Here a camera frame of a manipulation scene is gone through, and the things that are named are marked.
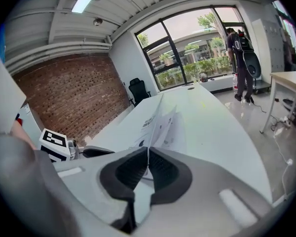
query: shoe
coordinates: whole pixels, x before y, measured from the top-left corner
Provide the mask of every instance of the shoe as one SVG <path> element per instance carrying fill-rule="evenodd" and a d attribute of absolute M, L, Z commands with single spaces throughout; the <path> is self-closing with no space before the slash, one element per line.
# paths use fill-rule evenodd
<path fill-rule="evenodd" d="M 245 96 L 245 99 L 246 99 L 247 103 L 250 103 L 250 97 Z"/>
<path fill-rule="evenodd" d="M 237 99 L 239 102 L 241 102 L 241 96 L 238 96 L 238 94 L 235 94 L 235 99 Z"/>

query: red object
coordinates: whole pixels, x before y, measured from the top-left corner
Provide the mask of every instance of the red object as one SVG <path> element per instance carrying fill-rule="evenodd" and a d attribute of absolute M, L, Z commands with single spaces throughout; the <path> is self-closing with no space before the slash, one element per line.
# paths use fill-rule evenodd
<path fill-rule="evenodd" d="M 17 119 L 17 121 L 20 123 L 20 125 L 22 126 L 23 120 L 21 120 L 20 118 Z"/>

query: blue object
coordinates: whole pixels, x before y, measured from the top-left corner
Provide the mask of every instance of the blue object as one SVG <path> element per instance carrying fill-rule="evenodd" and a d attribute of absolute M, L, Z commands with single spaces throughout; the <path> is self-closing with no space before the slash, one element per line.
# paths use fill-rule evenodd
<path fill-rule="evenodd" d="M 0 58 L 3 63 L 5 63 L 4 50 L 5 50 L 4 25 L 1 25 L 0 26 Z"/>

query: tabletop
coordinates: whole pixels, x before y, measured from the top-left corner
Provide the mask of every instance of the tabletop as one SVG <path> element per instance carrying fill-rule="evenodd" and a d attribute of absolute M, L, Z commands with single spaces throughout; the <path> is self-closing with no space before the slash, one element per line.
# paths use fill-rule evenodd
<path fill-rule="evenodd" d="M 163 94 L 162 113 L 176 105 L 184 129 L 179 136 L 186 141 L 185 152 L 195 158 L 215 163 L 258 191 L 272 203 L 271 188 L 262 160 L 248 134 L 229 110 L 199 84 L 194 89 L 182 87 Z M 161 99 L 157 95 L 143 100 L 99 147 L 115 152 L 126 150 L 151 117 Z"/>
<path fill-rule="evenodd" d="M 271 73 L 277 81 L 284 82 L 291 88 L 296 89 L 296 71 Z"/>

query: white table leg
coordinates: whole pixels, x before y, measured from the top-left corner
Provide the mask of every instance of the white table leg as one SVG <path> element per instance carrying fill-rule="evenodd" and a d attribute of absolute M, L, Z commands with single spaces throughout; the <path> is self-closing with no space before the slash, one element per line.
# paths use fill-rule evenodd
<path fill-rule="evenodd" d="M 293 111 L 295 109 L 295 106 L 296 106 L 296 93 L 295 93 L 295 96 L 294 96 L 294 101 L 293 101 L 293 104 L 292 104 L 291 111 L 290 111 L 290 113 L 287 116 L 289 119 L 292 117 L 292 114 L 293 114 Z"/>
<path fill-rule="evenodd" d="M 260 133 L 263 133 L 265 128 L 266 128 L 266 125 L 270 119 L 270 116 L 271 116 L 271 113 L 272 113 L 272 110 L 273 110 L 273 105 L 274 105 L 274 100 L 275 100 L 275 93 L 276 93 L 276 81 L 275 81 L 275 78 L 272 78 L 272 87 L 271 87 L 271 96 L 270 96 L 270 106 L 269 106 L 269 109 L 266 113 L 266 119 L 265 119 L 265 123 L 264 123 L 264 126 L 263 128 L 260 130 Z"/>

